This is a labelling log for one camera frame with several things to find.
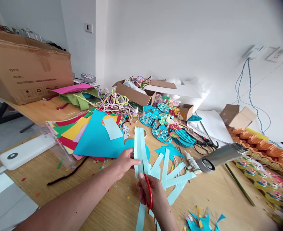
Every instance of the wooden table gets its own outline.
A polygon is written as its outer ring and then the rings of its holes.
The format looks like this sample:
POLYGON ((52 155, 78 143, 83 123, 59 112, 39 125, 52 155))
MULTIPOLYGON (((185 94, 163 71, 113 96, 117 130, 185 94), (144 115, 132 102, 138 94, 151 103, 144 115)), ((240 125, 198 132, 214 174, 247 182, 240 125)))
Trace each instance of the wooden table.
MULTIPOLYGON (((21 106, 12 103, 9 103, 9 105, 19 110, 35 123, 41 123, 46 120, 63 120, 68 117, 67 114, 78 112, 78 109, 73 105, 67 106, 64 110, 56 110, 56 107, 63 105, 63 102, 58 97, 50 101, 37 101, 21 106)), ((155 149, 165 144, 155 139, 151 133, 151 128, 145 127, 140 121, 132 125, 126 123, 126 125, 128 125, 131 130, 131 137, 129 138, 134 138, 134 126, 145 128, 148 133, 145 141, 151 153, 149 163, 153 165, 158 157, 155 149)), ((196 159, 201 157, 193 148, 186 150, 196 159)), ((75 166, 78 166, 82 160, 83 159, 77 162, 75 166)), ((48 182, 62 177, 64 174, 68 175, 73 171, 73 169, 66 171, 64 166, 57 169, 59 160, 48 150, 20 168, 14 171, 6 171, 6 173, 30 198, 39 206, 43 206, 53 198, 75 187, 100 171, 99 168, 101 165, 108 167, 111 162, 112 160, 109 159, 106 163, 93 163, 93 159, 88 158, 84 165, 72 177, 52 186, 47 186, 48 182)), ((196 205, 203 208, 210 208, 210 224, 212 227, 214 227, 215 219, 217 220, 221 213, 224 214, 227 219, 222 220, 219 224, 220 229, 224 231, 269 230, 273 228, 275 223, 267 215, 266 211, 263 210, 268 210, 269 206, 265 203, 261 192, 253 186, 249 179, 246 178, 241 170, 233 163, 229 163, 229 166, 256 204, 256 207, 251 206, 226 167, 220 166, 217 167, 215 172, 197 175, 196 178, 191 180, 191 183, 187 183, 180 196, 172 205, 172 210, 174 211, 178 226, 181 230, 183 230, 184 224, 186 223, 184 213, 190 211, 197 214, 196 205)), ((129 170, 120 181, 116 182, 116 184, 110 188, 109 192, 106 193, 87 218, 81 230, 134 230, 139 208, 137 182, 138 180, 135 178, 134 170, 129 170)), ((168 188, 166 194, 169 195, 173 188, 174 187, 168 188)), ((155 230, 153 221, 153 218, 146 213, 144 230, 155 230)))

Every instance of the large cardboard box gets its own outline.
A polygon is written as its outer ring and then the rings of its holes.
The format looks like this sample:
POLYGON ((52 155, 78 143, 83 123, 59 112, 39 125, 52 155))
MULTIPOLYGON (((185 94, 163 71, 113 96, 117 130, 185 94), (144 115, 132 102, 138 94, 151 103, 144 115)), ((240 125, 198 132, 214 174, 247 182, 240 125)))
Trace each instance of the large cardboard box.
POLYGON ((193 115, 193 108, 194 108, 193 104, 183 104, 182 106, 179 107, 181 111, 181 116, 183 117, 184 120, 187 121, 189 118, 191 118, 191 116, 193 115))
POLYGON ((113 87, 117 86, 116 87, 117 93, 126 96, 127 98, 129 98, 129 100, 135 102, 136 104, 140 106, 148 106, 154 103, 155 96, 156 96, 155 91, 145 90, 145 92, 147 93, 145 95, 139 91, 136 91, 124 85, 123 84, 124 81, 125 80, 118 81, 113 85, 113 87))
POLYGON ((240 106, 233 104, 226 104, 220 116, 224 123, 229 127, 235 129, 241 128, 243 130, 257 117, 257 115, 248 107, 245 107, 242 111, 240 111, 240 106))
POLYGON ((21 105, 73 85, 70 58, 46 43, 0 31, 0 97, 21 105))

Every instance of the white glue bottle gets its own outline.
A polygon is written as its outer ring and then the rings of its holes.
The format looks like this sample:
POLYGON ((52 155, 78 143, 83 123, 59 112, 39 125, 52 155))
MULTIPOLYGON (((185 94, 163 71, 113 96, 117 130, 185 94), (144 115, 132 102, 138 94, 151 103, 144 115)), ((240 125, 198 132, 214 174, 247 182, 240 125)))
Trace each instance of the white glue bottle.
POLYGON ((190 165, 188 167, 188 169, 192 169, 195 174, 202 173, 202 171, 200 170, 200 168, 199 168, 198 164, 196 163, 196 161, 194 160, 194 158, 191 157, 191 155, 186 150, 184 150, 184 151, 185 151, 185 156, 186 156, 187 162, 190 165))

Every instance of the electrical outlet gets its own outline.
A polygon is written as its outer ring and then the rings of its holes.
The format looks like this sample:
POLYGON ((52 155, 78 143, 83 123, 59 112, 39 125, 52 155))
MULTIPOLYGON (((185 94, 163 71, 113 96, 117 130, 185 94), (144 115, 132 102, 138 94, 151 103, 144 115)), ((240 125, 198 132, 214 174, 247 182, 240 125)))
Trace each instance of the electrical outlet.
POLYGON ((84 30, 89 32, 89 33, 92 33, 92 24, 91 23, 85 23, 84 24, 84 30))
POLYGON ((266 60, 274 63, 283 62, 283 50, 280 47, 277 48, 266 60))
POLYGON ((267 49, 266 46, 252 45, 247 52, 243 55, 243 58, 255 59, 267 49))

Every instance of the white wall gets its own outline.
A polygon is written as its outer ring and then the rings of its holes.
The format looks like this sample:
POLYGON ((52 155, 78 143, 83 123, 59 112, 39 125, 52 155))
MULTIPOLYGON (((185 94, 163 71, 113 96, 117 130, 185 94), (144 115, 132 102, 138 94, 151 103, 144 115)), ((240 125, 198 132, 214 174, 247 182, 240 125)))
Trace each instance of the white wall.
MULTIPOLYGON (((253 44, 283 47, 279 0, 109 0, 104 83, 129 75, 204 78, 213 87, 200 109, 221 111, 236 99, 241 57, 253 44)), ((250 63, 253 85, 279 65, 265 55, 250 63)), ((247 73, 240 94, 249 89, 247 73)), ((266 135, 283 141, 283 64, 253 88, 252 101, 272 119, 266 135)))
POLYGON ((0 13, 6 26, 27 27, 67 49, 60 0, 0 0, 0 13))
POLYGON ((108 0, 96 1, 95 73, 96 81, 104 86, 108 0))
POLYGON ((72 70, 77 78, 86 72, 95 75, 95 0, 61 0, 72 70), (93 24, 93 33, 84 23, 93 24))

